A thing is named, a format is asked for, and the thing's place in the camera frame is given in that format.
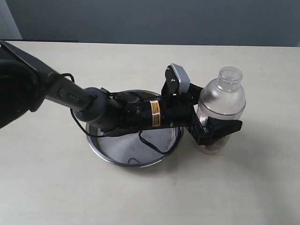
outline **table surface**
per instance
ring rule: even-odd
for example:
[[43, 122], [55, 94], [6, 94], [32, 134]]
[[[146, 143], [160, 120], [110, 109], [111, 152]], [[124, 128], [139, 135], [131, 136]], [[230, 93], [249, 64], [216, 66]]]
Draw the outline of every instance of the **table surface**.
[[109, 91], [160, 92], [171, 62], [199, 86], [234, 66], [247, 106], [219, 154], [202, 154], [185, 132], [165, 161], [124, 169], [45, 101], [0, 130], [0, 224], [300, 224], [300, 48], [11, 43]]

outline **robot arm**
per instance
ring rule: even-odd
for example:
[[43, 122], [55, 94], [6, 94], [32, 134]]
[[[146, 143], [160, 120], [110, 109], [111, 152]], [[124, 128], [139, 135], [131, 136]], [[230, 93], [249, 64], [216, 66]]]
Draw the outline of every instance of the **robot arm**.
[[35, 112], [48, 99], [70, 108], [75, 120], [92, 124], [104, 136], [186, 127], [197, 144], [210, 145], [241, 129], [239, 120], [209, 118], [204, 131], [194, 110], [202, 88], [190, 83], [183, 67], [176, 64], [165, 71], [161, 95], [142, 98], [131, 91], [82, 89], [71, 74], [59, 74], [21, 49], [4, 41], [0, 44], [0, 128], [28, 110]]

